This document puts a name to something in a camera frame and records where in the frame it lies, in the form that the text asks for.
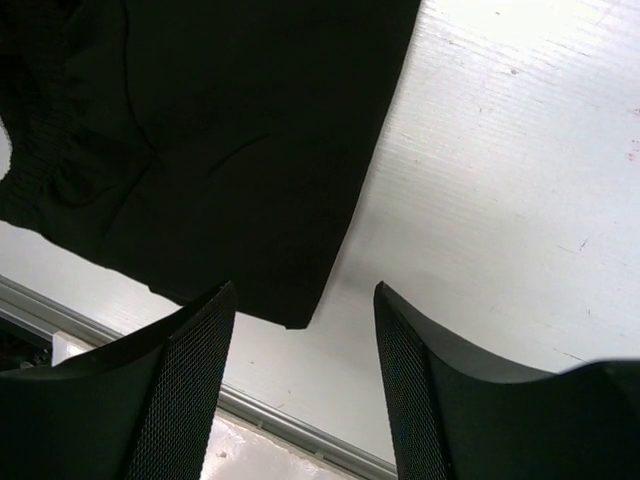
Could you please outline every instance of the black fabric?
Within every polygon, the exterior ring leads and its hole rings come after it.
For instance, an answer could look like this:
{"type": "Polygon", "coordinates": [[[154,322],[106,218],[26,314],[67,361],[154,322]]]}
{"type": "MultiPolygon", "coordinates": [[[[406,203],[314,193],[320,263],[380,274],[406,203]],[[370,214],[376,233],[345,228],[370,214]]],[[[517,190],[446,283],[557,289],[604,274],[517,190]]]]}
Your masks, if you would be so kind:
{"type": "Polygon", "coordinates": [[[640,362],[548,374],[491,359],[384,284],[374,306],[400,480],[640,478],[640,362]]]}
{"type": "Polygon", "coordinates": [[[231,278],[240,310],[306,327],[419,0],[3,1],[0,218],[179,303],[231,278]]]}
{"type": "Polygon", "coordinates": [[[227,284],[55,367],[0,372],[0,478],[199,480],[235,306],[227,284]]]}

